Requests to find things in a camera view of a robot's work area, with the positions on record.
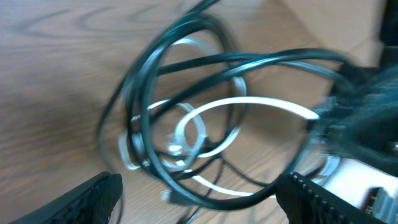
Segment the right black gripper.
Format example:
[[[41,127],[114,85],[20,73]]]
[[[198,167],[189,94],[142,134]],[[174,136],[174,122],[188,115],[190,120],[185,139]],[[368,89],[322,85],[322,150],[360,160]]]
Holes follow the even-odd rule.
[[[320,120],[309,125],[309,150],[319,140],[334,156],[356,159],[392,176],[397,175],[397,64],[380,68],[341,65],[338,74],[351,91],[333,85],[326,102],[317,106]]]

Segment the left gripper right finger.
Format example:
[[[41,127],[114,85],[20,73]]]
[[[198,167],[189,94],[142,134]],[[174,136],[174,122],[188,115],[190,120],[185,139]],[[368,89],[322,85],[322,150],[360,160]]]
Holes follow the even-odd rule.
[[[279,176],[275,196],[293,224],[383,224],[297,172]]]

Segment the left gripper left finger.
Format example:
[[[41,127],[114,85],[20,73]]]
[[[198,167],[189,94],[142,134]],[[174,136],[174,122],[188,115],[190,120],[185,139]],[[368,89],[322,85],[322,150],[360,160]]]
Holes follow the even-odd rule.
[[[11,224],[108,224],[122,192],[121,174],[102,172]]]

